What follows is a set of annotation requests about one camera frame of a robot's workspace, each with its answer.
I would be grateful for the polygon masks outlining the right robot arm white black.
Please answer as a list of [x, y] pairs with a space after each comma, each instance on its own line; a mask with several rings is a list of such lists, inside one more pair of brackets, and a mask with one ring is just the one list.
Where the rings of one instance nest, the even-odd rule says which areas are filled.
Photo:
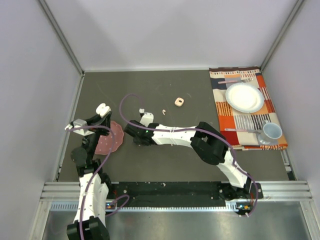
[[238, 165], [235, 150], [221, 133], [206, 122], [201, 121], [197, 126], [183, 128], [159, 123], [144, 126], [131, 120], [124, 132], [133, 137], [135, 144], [141, 146], [173, 145], [192, 148], [203, 162], [220, 169], [237, 197], [245, 198], [252, 191], [252, 179]]

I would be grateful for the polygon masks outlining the white earbud charging case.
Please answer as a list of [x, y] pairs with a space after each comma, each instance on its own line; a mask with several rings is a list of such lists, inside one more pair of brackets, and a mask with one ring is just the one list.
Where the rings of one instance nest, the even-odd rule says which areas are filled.
[[111, 112], [111, 108], [106, 105], [105, 103], [101, 103], [95, 110], [96, 114], [99, 115], [101, 118]]

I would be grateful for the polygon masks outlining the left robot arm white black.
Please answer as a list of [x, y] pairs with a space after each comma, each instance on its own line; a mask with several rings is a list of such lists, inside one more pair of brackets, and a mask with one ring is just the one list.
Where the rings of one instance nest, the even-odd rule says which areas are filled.
[[102, 170], [103, 163], [94, 159], [101, 136], [111, 129], [111, 110], [97, 112], [86, 120], [76, 119], [65, 130], [83, 136], [81, 146], [71, 151], [79, 176], [80, 194], [78, 210], [66, 234], [70, 240], [109, 240], [106, 228], [106, 200], [114, 191], [110, 178]]

